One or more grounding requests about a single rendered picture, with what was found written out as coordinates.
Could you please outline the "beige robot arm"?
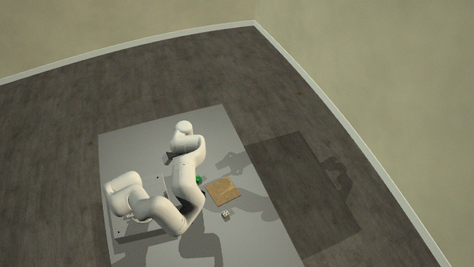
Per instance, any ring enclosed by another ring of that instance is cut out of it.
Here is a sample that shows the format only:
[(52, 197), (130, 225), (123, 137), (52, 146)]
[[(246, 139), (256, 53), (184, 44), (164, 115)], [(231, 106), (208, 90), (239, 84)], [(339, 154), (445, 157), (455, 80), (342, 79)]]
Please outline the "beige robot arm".
[(117, 217), (130, 213), (127, 218), (132, 217), (139, 224), (153, 219), (168, 235), (177, 237), (188, 229), (205, 203), (205, 196), (196, 184), (195, 169), (205, 159), (206, 145), (204, 137), (193, 135), (191, 123), (183, 120), (175, 126), (170, 147), (172, 152), (166, 152), (162, 157), (164, 165), (169, 165), (173, 157), (185, 154), (172, 165), (172, 192), (183, 205), (179, 211), (165, 197), (149, 197), (142, 187), (140, 175), (135, 171), (128, 171), (104, 183), (103, 193), (110, 210)]

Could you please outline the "white die with black pips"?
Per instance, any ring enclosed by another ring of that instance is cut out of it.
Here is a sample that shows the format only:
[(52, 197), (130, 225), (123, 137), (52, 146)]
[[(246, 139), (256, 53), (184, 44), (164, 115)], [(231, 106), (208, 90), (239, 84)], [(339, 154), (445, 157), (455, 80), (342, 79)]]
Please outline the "white die with black pips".
[(229, 212), (225, 210), (221, 213), (221, 215), (224, 217), (224, 219), (226, 219), (227, 217), (229, 217)]

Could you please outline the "tan mottled mat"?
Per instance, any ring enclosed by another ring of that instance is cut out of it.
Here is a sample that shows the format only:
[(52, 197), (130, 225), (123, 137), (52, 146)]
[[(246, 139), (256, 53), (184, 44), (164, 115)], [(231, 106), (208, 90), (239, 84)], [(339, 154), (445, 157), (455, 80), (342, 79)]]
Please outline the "tan mottled mat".
[(228, 176), (205, 186), (205, 188), (217, 206), (225, 204), (241, 195)]

